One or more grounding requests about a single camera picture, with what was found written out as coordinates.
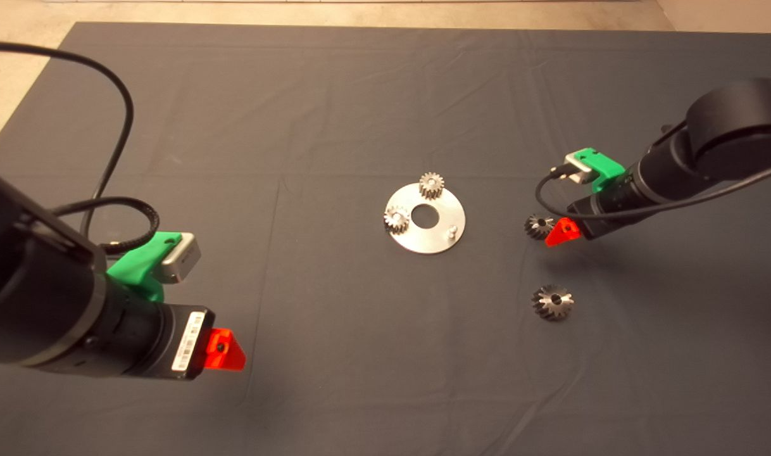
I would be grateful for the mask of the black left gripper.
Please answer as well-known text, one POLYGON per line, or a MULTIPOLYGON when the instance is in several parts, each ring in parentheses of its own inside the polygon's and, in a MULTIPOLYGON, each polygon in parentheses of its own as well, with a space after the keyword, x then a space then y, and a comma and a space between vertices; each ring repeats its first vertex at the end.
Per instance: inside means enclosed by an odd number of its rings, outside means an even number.
POLYGON ((157 345, 146 362, 145 377, 192 381, 204 369, 240 372, 246 353, 231 329, 213 328, 215 314, 204 306, 163 304, 157 345))

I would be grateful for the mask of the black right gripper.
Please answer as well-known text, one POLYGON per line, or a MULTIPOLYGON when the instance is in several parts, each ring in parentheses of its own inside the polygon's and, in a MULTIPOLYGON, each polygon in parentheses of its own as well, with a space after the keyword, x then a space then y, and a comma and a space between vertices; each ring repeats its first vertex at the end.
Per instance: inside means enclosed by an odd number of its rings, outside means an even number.
POLYGON ((545 237, 545 245, 558 246, 580 239, 597 239, 621 228, 644 220, 644 216, 608 218, 612 213, 637 210, 646 207, 646 197, 635 185, 614 185, 600 193, 578 199, 567 210, 578 217, 562 217, 557 220, 545 237))

